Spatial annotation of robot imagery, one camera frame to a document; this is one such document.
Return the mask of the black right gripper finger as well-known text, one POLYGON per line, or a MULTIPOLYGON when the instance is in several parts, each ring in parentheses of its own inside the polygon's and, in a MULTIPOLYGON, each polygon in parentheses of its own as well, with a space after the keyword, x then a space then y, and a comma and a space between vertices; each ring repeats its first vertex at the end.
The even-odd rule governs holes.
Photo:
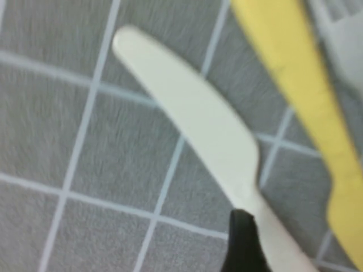
POLYGON ((233 209, 230 213, 228 247, 221 271, 271 271, 255 218, 243 209, 233 209))

